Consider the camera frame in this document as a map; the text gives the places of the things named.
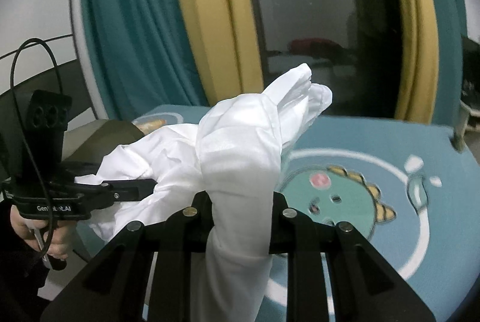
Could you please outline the person's left hand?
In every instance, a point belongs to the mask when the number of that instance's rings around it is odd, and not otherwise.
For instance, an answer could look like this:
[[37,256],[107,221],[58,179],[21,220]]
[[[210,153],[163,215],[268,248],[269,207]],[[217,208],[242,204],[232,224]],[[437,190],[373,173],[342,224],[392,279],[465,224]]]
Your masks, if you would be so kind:
[[10,209],[10,224],[15,233],[29,245],[34,251],[41,251],[34,233],[37,229],[47,244],[49,236],[52,235],[49,242],[47,254],[55,259],[66,260],[71,251],[73,236],[76,232],[77,222],[71,220],[59,220],[49,231],[49,224],[46,220],[28,220],[22,217],[17,207],[13,205]]

